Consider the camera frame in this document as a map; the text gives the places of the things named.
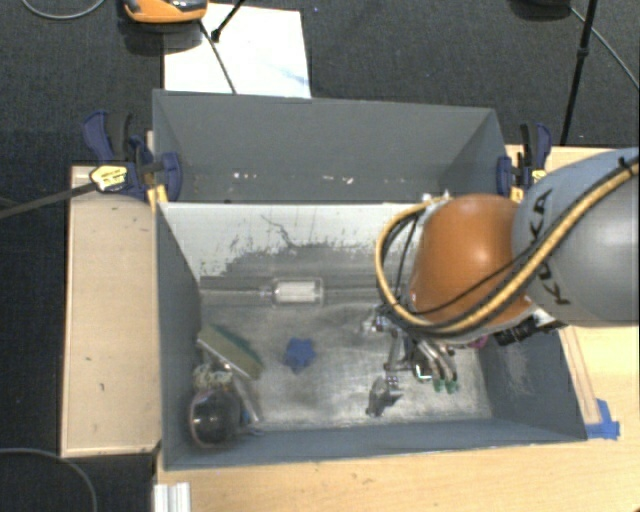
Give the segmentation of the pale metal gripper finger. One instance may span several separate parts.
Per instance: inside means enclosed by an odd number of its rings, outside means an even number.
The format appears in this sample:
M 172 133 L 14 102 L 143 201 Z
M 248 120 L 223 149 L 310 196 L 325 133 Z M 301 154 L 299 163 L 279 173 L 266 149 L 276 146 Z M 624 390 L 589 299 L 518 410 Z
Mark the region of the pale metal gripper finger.
M 385 316 L 373 314 L 360 322 L 360 335 L 373 337 L 391 333 L 395 325 Z
M 378 377 L 369 391 L 366 414 L 370 417 L 381 417 L 385 410 L 402 396 L 403 391 L 396 376 Z

